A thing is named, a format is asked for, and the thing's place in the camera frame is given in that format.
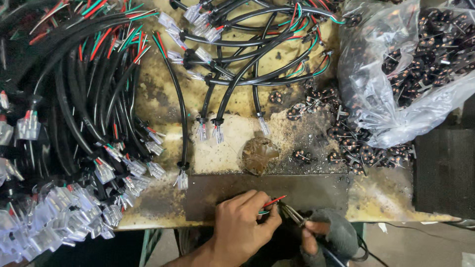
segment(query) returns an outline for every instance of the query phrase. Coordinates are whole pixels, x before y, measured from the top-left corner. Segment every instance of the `hand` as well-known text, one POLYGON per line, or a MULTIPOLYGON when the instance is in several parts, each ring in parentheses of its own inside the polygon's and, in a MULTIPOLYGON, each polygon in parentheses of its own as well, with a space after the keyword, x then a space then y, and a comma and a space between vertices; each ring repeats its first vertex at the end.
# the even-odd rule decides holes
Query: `hand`
POLYGON ((305 222, 305 228, 302 230, 302 248, 311 255, 318 252, 317 240, 315 235, 328 235, 330 232, 330 224, 326 222, 305 222))
POLYGON ((262 206, 270 200, 266 193, 251 190, 216 207, 216 225, 210 242, 217 266, 239 266, 270 241, 282 223, 277 206, 272 205, 264 223, 256 222, 262 206))

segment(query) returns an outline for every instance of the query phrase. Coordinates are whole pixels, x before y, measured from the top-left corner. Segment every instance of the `connector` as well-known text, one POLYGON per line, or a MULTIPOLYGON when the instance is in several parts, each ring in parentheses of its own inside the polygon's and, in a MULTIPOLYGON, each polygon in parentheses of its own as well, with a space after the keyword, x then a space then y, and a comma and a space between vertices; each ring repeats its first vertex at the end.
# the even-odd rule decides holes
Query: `connector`
POLYGON ((2 90, 0 93, 0 105, 3 109, 10 108, 10 103, 8 102, 8 96, 7 93, 5 93, 5 90, 2 90))
POLYGON ((38 122, 38 111, 28 110, 25 117, 17 121, 17 138, 38 140, 41 124, 38 122))
POLYGON ((224 142, 224 134, 221 131, 221 126, 214 126, 213 137, 216 138, 216 143, 220 144, 224 142))
POLYGON ((201 73, 192 72, 192 71, 190 71, 190 70, 188 70, 187 72, 188 72, 188 74, 190 74, 190 75, 191 75, 191 77, 190 77, 190 78, 192 78, 192 79, 195 79, 195 80, 200 80, 200 81, 204 81, 204 80, 205 80, 205 77, 204 77, 204 75, 203 75, 203 74, 201 74, 201 73))
POLYGON ((190 22, 193 23, 200 16, 200 9, 202 5, 200 3, 190 6, 183 16, 190 22))
POLYGON ((206 125, 205 124, 199 124, 198 130, 196 131, 196 135, 199 136, 199 140, 201 142, 204 142, 208 139, 208 134, 206 133, 206 125))
POLYGON ((130 161, 124 159, 123 162, 127 165, 127 169, 129 169, 130 173, 135 176, 142 175, 147 171, 147 168, 145 168, 145 166, 143 166, 140 161, 130 161))
POLYGON ((259 117, 259 125, 261 126, 261 131, 264 134, 264 136, 270 135, 269 125, 264 120, 264 117, 259 117))
POLYGON ((122 153, 120 153, 118 149, 111 146, 110 144, 105 145, 104 148, 107 151, 107 153, 109 153, 109 155, 113 157, 115 160, 117 160, 118 162, 121 162, 122 159, 125 158, 124 155, 122 155, 122 153))
POLYGON ((115 178, 114 169, 104 162, 95 163, 94 174, 97 176, 101 184, 105 184, 115 178))
POLYGON ((177 180, 175 181, 175 185, 178 185, 178 190, 186 190, 188 189, 188 175, 185 171, 180 170, 180 173, 177 176, 177 180))
POLYGON ((167 32, 171 31, 174 34, 179 34, 181 29, 177 26, 175 20, 170 17, 167 13, 162 12, 158 17, 158 22, 167 28, 167 32))
POLYGON ((224 27, 211 28, 205 33, 205 38, 209 43, 216 42, 221 38, 221 32, 224 31, 224 27))
POLYGON ((201 59, 203 60, 204 62, 206 63, 211 63, 211 61, 213 60, 213 57, 206 51, 204 50, 202 47, 199 47, 195 54, 201 59))
POLYGON ((167 55, 168 59, 170 59, 172 63, 183 65, 183 58, 181 57, 180 53, 168 50, 167 55))
POLYGON ((157 179, 166 172, 158 163, 155 162, 147 162, 147 167, 149 167, 150 174, 155 176, 157 179))
POLYGON ((108 225, 115 225, 122 219, 122 213, 117 205, 105 207, 102 216, 104 216, 104 220, 108 225))
POLYGON ((145 147, 151 152, 155 153, 155 155, 160 156, 160 154, 163 152, 163 147, 158 145, 156 142, 146 142, 145 147))

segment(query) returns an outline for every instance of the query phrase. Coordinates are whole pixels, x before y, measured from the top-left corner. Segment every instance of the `workbench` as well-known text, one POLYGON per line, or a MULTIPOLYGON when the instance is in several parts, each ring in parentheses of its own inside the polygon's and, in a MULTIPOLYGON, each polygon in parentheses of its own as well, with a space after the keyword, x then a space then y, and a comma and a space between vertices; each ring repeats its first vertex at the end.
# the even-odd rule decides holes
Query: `workbench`
MULTIPOLYGON (((182 0, 187 6, 197 3, 197 0, 182 0)), ((158 8, 159 12, 166 12, 173 17, 179 27, 190 28, 189 23, 183 17, 184 11, 173 10, 167 0, 155 0, 145 3, 148 9, 158 8)), ((247 13, 257 8, 253 2, 241 6, 232 12, 229 18, 247 13)), ((243 22, 245 25, 264 25, 270 14, 254 17, 243 22)), ((276 22, 285 18, 278 16, 276 22)), ((310 54, 307 62, 308 70, 314 70, 320 64, 321 52, 333 49, 330 69, 324 75, 316 79, 317 87, 324 86, 329 80, 335 78, 338 62, 338 25, 327 21, 321 24, 322 39, 325 47, 318 46, 310 54)), ((144 22, 144 30, 150 35, 152 30, 161 33, 164 46, 167 50, 183 52, 165 33, 165 29, 156 19, 144 22)), ((252 34, 247 32, 230 31, 223 32, 224 40, 248 40, 252 34)), ((215 48, 209 45, 187 41, 190 48, 197 49, 199 45, 205 48, 214 57, 215 48)), ((152 228, 176 228, 186 226, 209 225, 212 221, 186 221, 186 192, 173 187, 178 175, 176 162, 181 157, 182 133, 180 124, 179 104, 175 87, 172 84, 170 74, 160 55, 158 48, 152 46, 151 53, 142 60, 142 74, 140 88, 137 92, 136 112, 145 120, 150 121, 151 128, 166 134, 163 147, 165 151, 155 159, 167 173, 160 179, 152 179, 149 188, 137 198, 133 208, 128 208, 123 214, 118 229, 152 229, 152 228)), ((264 74, 275 70, 295 56, 301 54, 308 44, 299 41, 286 42, 265 55, 259 62, 259 72, 264 74)), ((230 56, 235 49, 223 48, 224 56, 230 56)), ((234 64, 242 67, 242 62, 234 64)), ((192 175, 234 175, 243 173, 241 154, 247 140, 259 136, 260 127, 255 116, 251 86, 238 86, 227 105, 227 112, 223 124, 224 139, 221 144, 216 144, 214 138, 205 142, 199 142, 196 135, 199 123, 195 118, 199 116, 203 100, 208 87, 203 81, 190 79, 186 70, 179 65, 173 66, 184 95, 187 119, 189 124, 189 160, 191 164, 190 176, 192 175)), ((195 68, 193 71, 207 74, 204 68, 195 68)), ((218 110, 221 98, 226 86, 216 86, 209 104, 208 118, 214 118, 218 110)), ((457 220, 448 215, 427 214, 416 212, 411 204, 412 196, 412 168, 406 165, 404 168, 366 168, 367 176, 346 176, 348 169, 344 163, 329 165, 326 162, 327 155, 331 151, 338 151, 338 144, 329 140, 324 148, 316 148, 314 143, 316 136, 324 134, 335 122, 335 116, 329 108, 323 107, 315 114, 305 114, 298 121, 290 121, 286 118, 286 110, 295 103, 305 100, 305 90, 302 84, 291 86, 259 87, 260 103, 266 111, 265 119, 271 129, 268 136, 279 148, 279 162, 275 168, 265 175, 315 175, 319 179, 344 176, 348 181, 346 218, 349 221, 449 221, 457 220), (283 103, 273 104, 268 101, 269 94, 279 91, 283 95, 283 103), (296 149, 311 151, 319 161, 315 164, 301 166, 292 161, 291 154, 296 149)), ((206 124, 208 134, 211 136, 212 124, 206 124)), ((299 195, 302 192, 295 187, 287 194, 299 195)))

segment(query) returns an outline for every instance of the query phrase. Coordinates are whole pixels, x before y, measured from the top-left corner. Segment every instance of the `black mat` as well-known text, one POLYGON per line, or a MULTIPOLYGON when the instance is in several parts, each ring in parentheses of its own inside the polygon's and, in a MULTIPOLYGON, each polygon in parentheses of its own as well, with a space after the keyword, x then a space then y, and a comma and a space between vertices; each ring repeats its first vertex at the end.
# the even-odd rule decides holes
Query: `black mat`
POLYGON ((435 129, 415 145, 416 211, 475 219, 475 131, 435 129))

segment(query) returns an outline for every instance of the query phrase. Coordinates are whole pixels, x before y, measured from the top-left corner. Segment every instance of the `plastic bag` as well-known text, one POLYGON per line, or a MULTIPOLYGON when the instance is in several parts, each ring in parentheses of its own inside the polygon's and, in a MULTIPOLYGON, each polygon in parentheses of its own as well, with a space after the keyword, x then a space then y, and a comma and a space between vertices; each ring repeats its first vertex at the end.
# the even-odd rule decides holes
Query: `plastic bag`
MULTIPOLYGON (((450 9, 455 13, 470 12, 475 17, 474 10, 450 9)), ((407 108, 398 107, 388 77, 405 69, 413 59, 419 42, 419 0, 399 5, 351 0, 342 13, 349 12, 361 14, 362 20, 356 27, 340 29, 338 79, 342 99, 351 110, 350 120, 373 134, 368 145, 388 148, 413 140, 441 124, 450 111, 475 93, 475 72, 471 72, 426 91, 407 108), (398 48, 399 65, 386 76, 381 64, 388 53, 398 48)))

